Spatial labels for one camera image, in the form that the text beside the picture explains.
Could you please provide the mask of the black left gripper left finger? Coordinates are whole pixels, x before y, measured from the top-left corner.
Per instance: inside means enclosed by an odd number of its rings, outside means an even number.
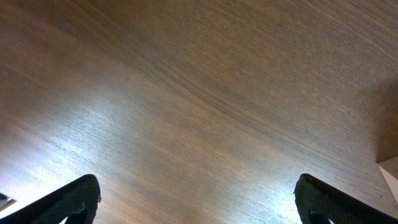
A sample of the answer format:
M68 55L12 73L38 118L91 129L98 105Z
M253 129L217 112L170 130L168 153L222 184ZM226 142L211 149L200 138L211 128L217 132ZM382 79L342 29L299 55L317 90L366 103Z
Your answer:
M1 218L1 223L92 224L100 201L101 190L98 179L93 174L86 174Z

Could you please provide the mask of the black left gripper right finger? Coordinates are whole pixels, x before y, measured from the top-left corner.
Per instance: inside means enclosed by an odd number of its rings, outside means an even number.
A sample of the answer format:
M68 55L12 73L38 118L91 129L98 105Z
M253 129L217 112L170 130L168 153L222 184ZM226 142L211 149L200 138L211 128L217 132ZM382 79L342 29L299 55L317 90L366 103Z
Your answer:
M310 174L301 174L294 190L302 223L391 223L391 217Z

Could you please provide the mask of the brown cardboard box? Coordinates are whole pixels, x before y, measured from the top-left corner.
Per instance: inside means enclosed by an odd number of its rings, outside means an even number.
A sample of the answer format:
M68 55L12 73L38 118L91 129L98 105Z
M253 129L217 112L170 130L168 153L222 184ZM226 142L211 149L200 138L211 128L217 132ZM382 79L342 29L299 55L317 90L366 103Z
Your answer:
M385 178L394 198L398 201L398 157L392 157L385 161L381 161L378 167Z

